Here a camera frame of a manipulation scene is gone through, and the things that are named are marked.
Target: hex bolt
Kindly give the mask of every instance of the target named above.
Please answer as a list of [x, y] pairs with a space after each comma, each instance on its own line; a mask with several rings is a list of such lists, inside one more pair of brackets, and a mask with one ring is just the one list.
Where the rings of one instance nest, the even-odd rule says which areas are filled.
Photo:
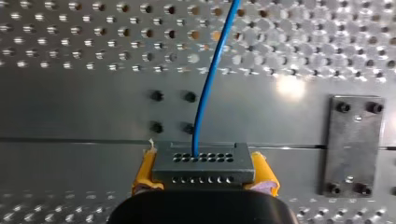
[[338, 184], [334, 184], [334, 183], [329, 184], [328, 190], [331, 194], [340, 194], [341, 193], [340, 186]]
[[187, 133], [187, 134], [193, 134], [194, 133], [194, 126], [191, 123], [187, 123], [184, 128], [183, 128], [183, 132]]
[[155, 133], [163, 133], [163, 125], [158, 121], [152, 122], [150, 129]]
[[366, 184], [356, 184], [354, 190], [355, 192], [364, 196], [370, 196], [373, 194], [373, 190], [371, 189], [371, 187]]
[[347, 112], [349, 112], [349, 110], [350, 110], [350, 104], [347, 104], [347, 103], [345, 103], [345, 102], [340, 102], [340, 103], [337, 105], [336, 109], [337, 109], [339, 112], [341, 112], [341, 113], [347, 113]]
[[154, 91], [149, 98], [153, 101], [160, 102], [163, 100], [163, 93], [161, 91]]
[[366, 110], [373, 114], [380, 114], [384, 110], [384, 106], [376, 102], [369, 102], [367, 103]]
[[197, 95], [194, 92], [189, 91], [184, 95], [184, 100], [189, 103], [194, 103], [197, 101]]

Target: metal plate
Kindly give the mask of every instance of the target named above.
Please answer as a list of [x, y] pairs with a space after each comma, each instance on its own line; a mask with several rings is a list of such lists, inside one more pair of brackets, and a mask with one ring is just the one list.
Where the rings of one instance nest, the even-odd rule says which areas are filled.
[[254, 181], [253, 162], [248, 145], [234, 147], [200, 147], [198, 158], [190, 147], [158, 145], [152, 178], [168, 189], [242, 188]]
[[[95, 211], [101, 206], [106, 211], [108, 207], [108, 214], [130, 195], [142, 151], [147, 148], [149, 145], [1, 143], [0, 222], [5, 222], [3, 218], [8, 213], [23, 220], [36, 205], [48, 204], [50, 207], [43, 207], [41, 213], [45, 216], [53, 213], [65, 220], [67, 215], [75, 214], [77, 218], [76, 210], [82, 206], [87, 212], [81, 213], [85, 216], [79, 216], [79, 221], [84, 223], [93, 215], [92, 223], [103, 223], [100, 220], [104, 221], [106, 215], [97, 217]], [[380, 224], [395, 223], [392, 212], [396, 210], [395, 151], [379, 150], [373, 198], [335, 199], [318, 194], [325, 150], [257, 146], [250, 149], [265, 155], [281, 184], [279, 198], [299, 215], [301, 223], [350, 220], [348, 223], [358, 224], [370, 219]], [[29, 206], [15, 212], [19, 204]], [[56, 212], [59, 205], [64, 209]], [[340, 210], [345, 213], [337, 217]], [[365, 212], [356, 217], [361, 210]], [[382, 217], [376, 217], [378, 211], [385, 211]], [[36, 217], [32, 223], [44, 222], [45, 217]]]
[[332, 98], [326, 196], [372, 196], [384, 103], [375, 96]]
[[[191, 140], [197, 104], [184, 95], [200, 95], [228, 1], [0, 3], [1, 137]], [[394, 8], [244, 1], [202, 141], [325, 145], [329, 94], [372, 94], [389, 102], [381, 146], [396, 146]]]

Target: blue wire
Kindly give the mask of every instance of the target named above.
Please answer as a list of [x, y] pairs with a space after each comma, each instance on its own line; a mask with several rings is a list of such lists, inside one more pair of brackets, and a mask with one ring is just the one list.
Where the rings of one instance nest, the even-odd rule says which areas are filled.
[[233, 18], [235, 17], [236, 10], [238, 9], [240, 0], [233, 0], [230, 11], [228, 12], [227, 19], [224, 23], [224, 28], [221, 31], [219, 43], [216, 46], [215, 54], [213, 55], [212, 63], [209, 67], [209, 72], [207, 74], [207, 78], [205, 81], [204, 89], [202, 90], [201, 99], [198, 104], [197, 114], [195, 116], [194, 122], [194, 133], [192, 136], [192, 156], [198, 156], [198, 146], [199, 146], [199, 134], [201, 131], [202, 119], [204, 117], [205, 108], [207, 105], [207, 99], [210, 94], [210, 89], [213, 84], [213, 80], [215, 79], [216, 71], [218, 70], [218, 65], [221, 57], [221, 52], [224, 47], [224, 44], [227, 40], [227, 36], [231, 31], [231, 27], [233, 26]]

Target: perforated metal sheet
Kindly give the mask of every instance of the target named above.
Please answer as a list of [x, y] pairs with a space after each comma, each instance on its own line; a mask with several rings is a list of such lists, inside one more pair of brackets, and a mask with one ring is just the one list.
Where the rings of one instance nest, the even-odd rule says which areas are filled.
[[[197, 104], [183, 97], [199, 96], [229, 6], [1, 0], [0, 135], [189, 140]], [[375, 94], [389, 102], [381, 145], [396, 146], [395, 7], [244, 1], [202, 140], [323, 145], [329, 94]], [[163, 101], [149, 98], [154, 90]]]

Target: metal wall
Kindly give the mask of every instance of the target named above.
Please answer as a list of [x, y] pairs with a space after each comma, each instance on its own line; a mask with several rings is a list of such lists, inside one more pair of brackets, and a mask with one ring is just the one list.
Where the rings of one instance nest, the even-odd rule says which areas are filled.
[[[126, 143], [191, 140], [184, 128], [197, 101], [185, 96], [201, 93], [229, 7], [228, 0], [0, 0], [0, 223], [105, 222], [128, 195], [146, 147]], [[396, 147], [395, 7], [244, 1], [202, 141], [276, 145], [259, 150], [303, 223], [393, 223], [394, 151], [379, 153], [373, 199], [334, 200], [318, 195], [325, 151], [312, 147], [327, 144], [333, 94], [384, 97], [380, 146]], [[154, 91], [163, 99], [153, 100]], [[150, 129], [154, 121], [161, 133]]]
[[[201, 93], [228, 1], [0, 2], [1, 137], [191, 139], [184, 95]], [[396, 146], [394, 7], [244, 1], [202, 140], [325, 145], [329, 96], [374, 94], [388, 100], [381, 146]]]

